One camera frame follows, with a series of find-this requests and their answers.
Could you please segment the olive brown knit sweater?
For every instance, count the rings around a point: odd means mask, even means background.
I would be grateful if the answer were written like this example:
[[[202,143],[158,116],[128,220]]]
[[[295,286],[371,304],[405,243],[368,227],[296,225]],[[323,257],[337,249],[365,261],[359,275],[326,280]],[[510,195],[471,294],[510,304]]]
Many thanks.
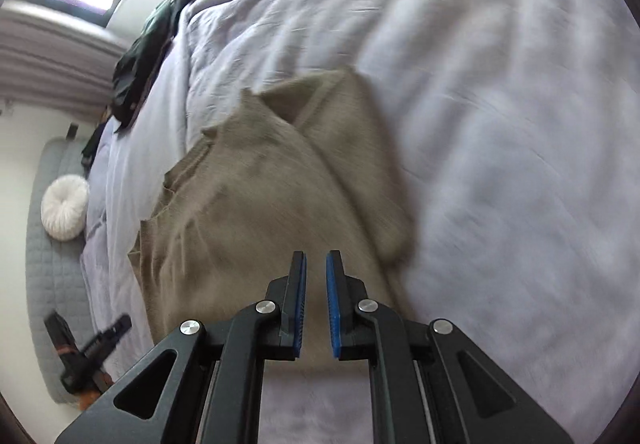
[[[231,318],[307,258],[305,372],[335,365],[326,255],[393,302],[414,222],[393,139],[363,79],[343,68],[242,92],[166,173],[129,259],[154,341],[188,319]]]

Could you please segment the grey quilted headboard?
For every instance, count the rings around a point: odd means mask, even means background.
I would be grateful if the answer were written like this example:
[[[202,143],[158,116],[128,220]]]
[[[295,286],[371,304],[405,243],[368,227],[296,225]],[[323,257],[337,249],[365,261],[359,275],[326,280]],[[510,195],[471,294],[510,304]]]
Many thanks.
[[[72,404],[74,398],[60,381],[63,365],[44,320],[51,312],[61,314],[79,344],[88,342],[96,329],[80,265],[85,238],[79,236],[64,242],[52,239],[42,226],[41,200],[56,178],[85,174],[81,164],[85,144],[85,139],[54,138],[43,147],[27,218],[25,279],[29,328],[44,384],[56,404]]]

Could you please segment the lavender plush blanket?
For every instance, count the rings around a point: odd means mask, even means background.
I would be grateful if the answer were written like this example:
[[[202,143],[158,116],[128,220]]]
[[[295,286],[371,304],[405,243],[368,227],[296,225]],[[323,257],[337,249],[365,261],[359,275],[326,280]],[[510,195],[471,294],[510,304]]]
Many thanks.
[[[202,133],[226,121],[244,89],[265,89],[352,63],[371,20],[349,4],[305,7],[278,0],[195,3],[177,34],[140,115],[125,132],[103,141],[93,172],[94,213],[103,217],[88,244],[87,279],[94,317],[128,313],[134,321],[111,371],[122,375],[152,344],[142,292],[129,254],[142,221],[154,210],[166,173]],[[366,371],[335,362],[310,374],[271,365],[259,438],[264,443],[367,443],[371,415]]]

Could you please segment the white round pleated cushion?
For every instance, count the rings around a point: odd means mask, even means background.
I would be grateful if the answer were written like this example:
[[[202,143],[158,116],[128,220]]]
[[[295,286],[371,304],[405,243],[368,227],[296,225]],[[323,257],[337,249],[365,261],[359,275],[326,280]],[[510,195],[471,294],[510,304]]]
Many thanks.
[[[85,228],[90,197],[85,177],[67,174],[56,178],[43,193],[40,204],[41,224],[56,241],[71,241]]]

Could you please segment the grey curtain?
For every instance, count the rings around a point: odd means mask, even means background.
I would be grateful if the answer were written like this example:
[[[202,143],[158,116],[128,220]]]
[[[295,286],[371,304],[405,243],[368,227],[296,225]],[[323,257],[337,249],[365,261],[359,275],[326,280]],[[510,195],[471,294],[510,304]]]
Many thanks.
[[[112,98],[112,75],[126,40],[37,5],[1,6],[1,99],[93,120]]]

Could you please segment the dark green black garment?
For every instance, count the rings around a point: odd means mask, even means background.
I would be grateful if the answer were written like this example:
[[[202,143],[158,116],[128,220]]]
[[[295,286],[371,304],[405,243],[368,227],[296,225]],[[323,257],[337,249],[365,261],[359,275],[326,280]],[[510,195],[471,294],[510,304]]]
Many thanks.
[[[153,80],[178,31],[180,14],[194,0],[163,0],[146,19],[140,35],[117,61],[112,75],[112,98],[105,118],[96,126],[81,151],[82,167],[88,171],[98,154],[106,122],[114,118],[119,130],[134,122],[140,104],[148,95]]]

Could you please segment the lavender embossed bedspread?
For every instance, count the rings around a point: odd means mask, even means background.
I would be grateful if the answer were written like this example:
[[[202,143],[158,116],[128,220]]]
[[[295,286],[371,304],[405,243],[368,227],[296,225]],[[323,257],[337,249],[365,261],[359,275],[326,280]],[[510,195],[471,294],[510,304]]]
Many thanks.
[[[196,0],[186,114],[348,64],[416,218],[400,283],[578,443],[639,372],[639,28],[624,0]]]

